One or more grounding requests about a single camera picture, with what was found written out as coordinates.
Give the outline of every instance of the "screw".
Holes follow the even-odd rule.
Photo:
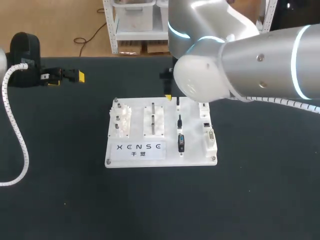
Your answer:
[[[264,54],[259,54],[256,59],[258,60],[258,62],[262,62],[265,59],[265,55]]]

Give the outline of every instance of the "label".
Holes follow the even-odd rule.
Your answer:
[[[112,144],[112,161],[119,160],[164,160],[166,158],[166,142],[116,142]]]

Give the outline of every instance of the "black plug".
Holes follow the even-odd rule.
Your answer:
[[[179,120],[178,120],[178,129],[182,129],[182,120],[181,120],[180,114],[179,114]]]

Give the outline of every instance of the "white cable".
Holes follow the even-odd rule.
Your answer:
[[[284,106],[289,106],[293,107],[296,109],[301,109],[301,110],[306,110],[309,112],[313,112],[316,114],[320,114],[320,107],[310,105],[307,103],[302,103],[298,101],[292,101],[292,100],[287,100],[283,98],[275,98],[275,97],[256,97],[256,96],[247,96],[245,97],[247,100],[251,101],[260,101],[260,102],[267,102],[267,103],[274,103],[274,104],[281,104]],[[229,98],[230,100],[237,100],[235,97]]]
[[[28,171],[28,167],[29,167],[29,154],[28,154],[27,146],[26,146],[24,138],[22,137],[21,132],[18,128],[15,117],[11,111],[9,99],[8,99],[9,78],[15,71],[23,70],[23,69],[28,69],[28,64],[21,63],[21,64],[13,65],[5,73],[4,78],[3,78],[3,82],[2,82],[2,99],[3,99],[6,114],[11,122],[12,128],[14,130],[16,137],[18,138],[18,141],[20,143],[20,146],[21,146],[21,149],[23,152],[24,166],[23,166],[22,172],[20,173],[20,175],[16,179],[14,179],[12,181],[8,181],[8,182],[0,182],[0,187],[11,186],[11,185],[18,183],[21,179],[24,178],[24,176],[26,175],[26,173]]]

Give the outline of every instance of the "black connector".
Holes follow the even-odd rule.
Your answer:
[[[185,136],[183,134],[178,135],[178,151],[179,153],[185,152]]]
[[[182,120],[181,120],[181,115],[179,115],[179,120],[178,120],[178,129],[182,129]]]

